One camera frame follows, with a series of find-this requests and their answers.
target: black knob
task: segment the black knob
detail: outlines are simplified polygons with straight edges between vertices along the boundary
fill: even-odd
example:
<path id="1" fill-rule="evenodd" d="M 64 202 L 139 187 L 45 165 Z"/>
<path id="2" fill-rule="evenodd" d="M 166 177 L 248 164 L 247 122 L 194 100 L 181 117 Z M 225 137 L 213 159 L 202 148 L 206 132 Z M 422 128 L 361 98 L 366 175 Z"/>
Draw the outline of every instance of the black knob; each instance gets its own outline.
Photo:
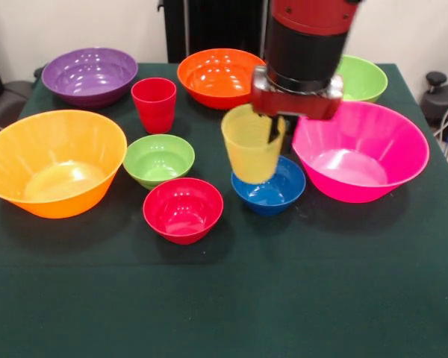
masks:
<path id="1" fill-rule="evenodd" d="M 447 81 L 448 77 L 443 72 L 432 71 L 426 74 L 426 80 L 432 87 L 439 87 Z"/>

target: pink bowl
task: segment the pink bowl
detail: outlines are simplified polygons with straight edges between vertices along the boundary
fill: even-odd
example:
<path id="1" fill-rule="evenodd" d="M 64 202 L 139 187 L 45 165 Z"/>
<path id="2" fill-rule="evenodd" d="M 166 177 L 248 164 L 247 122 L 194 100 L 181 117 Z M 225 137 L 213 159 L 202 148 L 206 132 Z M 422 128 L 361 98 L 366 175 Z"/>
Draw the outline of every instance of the pink bowl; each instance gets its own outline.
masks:
<path id="1" fill-rule="evenodd" d="M 367 102 L 342 102 L 331 120 L 301 118 L 293 149 L 331 198 L 366 203 L 418 176 L 429 145 L 409 119 Z"/>
<path id="2" fill-rule="evenodd" d="M 149 192 L 143 204 L 143 215 L 163 238 L 189 245 L 209 232 L 223 208 L 223 197 L 214 186 L 200 179 L 178 178 Z"/>

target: purple bowl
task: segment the purple bowl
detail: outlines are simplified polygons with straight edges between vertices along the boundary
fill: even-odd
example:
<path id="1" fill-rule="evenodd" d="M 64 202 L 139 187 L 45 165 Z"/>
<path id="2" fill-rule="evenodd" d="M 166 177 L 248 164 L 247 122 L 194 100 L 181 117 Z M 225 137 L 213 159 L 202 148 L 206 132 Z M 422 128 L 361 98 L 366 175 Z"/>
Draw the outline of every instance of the purple bowl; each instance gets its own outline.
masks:
<path id="1" fill-rule="evenodd" d="M 125 52 L 83 48 L 63 54 L 46 65 L 42 81 L 69 104 L 101 108 L 127 93 L 136 74 L 136 61 Z"/>

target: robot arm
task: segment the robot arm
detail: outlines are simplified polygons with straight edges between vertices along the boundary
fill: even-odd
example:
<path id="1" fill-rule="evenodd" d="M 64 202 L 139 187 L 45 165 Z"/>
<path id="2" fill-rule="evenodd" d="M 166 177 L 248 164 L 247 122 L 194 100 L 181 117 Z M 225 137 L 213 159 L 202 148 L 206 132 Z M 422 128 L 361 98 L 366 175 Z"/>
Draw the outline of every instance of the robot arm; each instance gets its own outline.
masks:
<path id="1" fill-rule="evenodd" d="M 343 95 L 335 70 L 360 2 L 273 0 L 267 64 L 256 67 L 252 78 L 255 112 L 333 117 Z"/>

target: red cup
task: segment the red cup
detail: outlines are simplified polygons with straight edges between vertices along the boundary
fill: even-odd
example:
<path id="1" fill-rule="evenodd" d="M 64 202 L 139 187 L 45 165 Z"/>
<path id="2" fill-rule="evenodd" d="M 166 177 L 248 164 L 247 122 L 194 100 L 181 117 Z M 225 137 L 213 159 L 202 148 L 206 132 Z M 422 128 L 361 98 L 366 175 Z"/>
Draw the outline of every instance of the red cup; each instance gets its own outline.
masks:
<path id="1" fill-rule="evenodd" d="M 176 85 L 172 81 L 146 78 L 131 88 L 131 95 L 148 133 L 166 133 L 171 129 L 176 105 Z"/>

